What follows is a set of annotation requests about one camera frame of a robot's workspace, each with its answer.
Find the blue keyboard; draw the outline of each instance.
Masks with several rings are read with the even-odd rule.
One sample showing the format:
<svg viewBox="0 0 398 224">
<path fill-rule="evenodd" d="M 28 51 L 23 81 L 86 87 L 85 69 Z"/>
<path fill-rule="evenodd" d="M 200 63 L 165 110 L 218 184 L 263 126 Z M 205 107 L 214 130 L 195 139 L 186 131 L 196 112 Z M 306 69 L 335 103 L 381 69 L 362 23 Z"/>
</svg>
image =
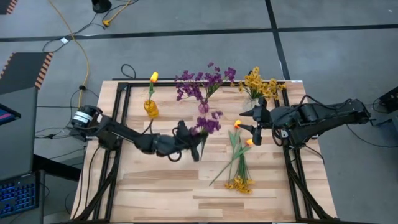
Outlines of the blue keyboard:
<svg viewBox="0 0 398 224">
<path fill-rule="evenodd" d="M 39 174 L 0 182 L 0 218 L 39 206 Z"/>
</svg>

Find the orange tulip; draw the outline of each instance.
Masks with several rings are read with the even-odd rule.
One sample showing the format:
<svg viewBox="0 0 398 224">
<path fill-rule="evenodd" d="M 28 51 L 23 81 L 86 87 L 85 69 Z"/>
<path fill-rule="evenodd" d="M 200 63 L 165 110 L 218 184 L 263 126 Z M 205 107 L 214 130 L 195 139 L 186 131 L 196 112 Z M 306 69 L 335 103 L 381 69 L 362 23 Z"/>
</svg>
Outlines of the orange tulip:
<svg viewBox="0 0 398 224">
<path fill-rule="evenodd" d="M 242 124 L 242 121 L 240 121 L 240 120 L 236 120 L 235 121 L 235 124 L 234 124 L 234 127 L 236 128 L 236 129 L 238 129 L 239 128 L 239 124 Z"/>
<path fill-rule="evenodd" d="M 246 141 L 246 144 L 247 144 L 248 146 L 254 145 L 253 139 L 248 139 L 248 140 Z"/>
<path fill-rule="evenodd" d="M 158 78 L 159 78 L 159 73 L 154 72 L 154 74 L 150 77 L 150 82 L 155 83 Z"/>
</svg>

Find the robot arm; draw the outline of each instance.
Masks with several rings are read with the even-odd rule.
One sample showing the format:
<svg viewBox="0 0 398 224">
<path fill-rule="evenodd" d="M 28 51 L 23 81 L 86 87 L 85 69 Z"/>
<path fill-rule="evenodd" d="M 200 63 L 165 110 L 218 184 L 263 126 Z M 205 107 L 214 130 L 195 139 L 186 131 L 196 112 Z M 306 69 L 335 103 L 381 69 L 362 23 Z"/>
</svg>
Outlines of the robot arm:
<svg viewBox="0 0 398 224">
<path fill-rule="evenodd" d="M 199 161 L 197 146 L 206 135 L 191 135 L 184 121 L 179 121 L 175 128 L 175 136 L 159 133 L 138 133 L 103 115 L 102 111 L 94 106 L 83 106 L 75 113 L 71 124 L 74 129 L 86 136 L 98 137 L 99 145 L 108 150 L 120 148 L 118 138 L 132 142 L 135 147 L 145 154 L 156 154 L 159 157 L 168 156 L 173 162 L 181 158 L 181 150 L 190 149 L 195 162 Z M 180 157 L 173 160 L 169 155 L 179 153 Z"/>
<path fill-rule="evenodd" d="M 347 100 L 334 105 L 305 103 L 291 107 L 282 106 L 268 112 L 266 101 L 259 100 L 260 106 L 241 113 L 252 116 L 257 127 L 241 125 L 253 134 L 253 143 L 261 145 L 261 129 L 284 131 L 293 147 L 302 147 L 312 136 L 321 135 L 343 124 L 365 124 L 370 114 L 359 100 Z"/>
</svg>

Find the monitor screen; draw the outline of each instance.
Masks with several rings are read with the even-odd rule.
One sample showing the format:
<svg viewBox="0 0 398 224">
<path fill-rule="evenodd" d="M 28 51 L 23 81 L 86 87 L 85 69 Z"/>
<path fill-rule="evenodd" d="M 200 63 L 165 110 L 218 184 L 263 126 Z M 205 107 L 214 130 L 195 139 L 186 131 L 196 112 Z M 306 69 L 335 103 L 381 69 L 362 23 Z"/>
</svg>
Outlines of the monitor screen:
<svg viewBox="0 0 398 224">
<path fill-rule="evenodd" d="M 21 115 L 16 111 L 0 104 L 0 125 L 15 121 L 21 118 Z"/>
</svg>

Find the orange and black striped tape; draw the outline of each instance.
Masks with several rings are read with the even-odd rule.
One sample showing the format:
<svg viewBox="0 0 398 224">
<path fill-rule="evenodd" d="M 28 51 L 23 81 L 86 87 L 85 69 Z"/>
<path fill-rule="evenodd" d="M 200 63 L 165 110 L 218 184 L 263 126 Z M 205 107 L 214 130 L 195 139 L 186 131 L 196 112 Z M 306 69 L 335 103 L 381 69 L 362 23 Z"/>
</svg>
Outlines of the orange and black striped tape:
<svg viewBox="0 0 398 224">
<path fill-rule="evenodd" d="M 11 14 L 14 11 L 15 7 L 17 6 L 17 2 L 18 2 L 18 0 L 11 0 L 10 5 L 8 5 L 8 8 L 7 8 L 7 12 L 6 12 L 7 15 Z"/>
<path fill-rule="evenodd" d="M 6 65 L 4 66 L 4 69 L 1 71 L 1 73 L 0 73 L 0 79 L 1 79 L 1 77 L 4 75 L 4 71 L 6 71 L 6 68 L 7 68 L 7 66 L 8 66 L 8 63 L 10 63 L 12 56 L 14 56 L 14 53 L 11 54 L 10 58 L 7 60 Z"/>
<path fill-rule="evenodd" d="M 36 82 L 35 82 L 35 86 L 38 89 L 40 89 L 42 87 L 45 74 L 47 73 L 47 70 L 49 69 L 51 59 L 53 56 L 54 56 L 54 53 L 48 53 L 44 58 L 44 63 L 42 65 L 42 68 L 40 69 L 39 76 L 37 77 Z"/>
</svg>

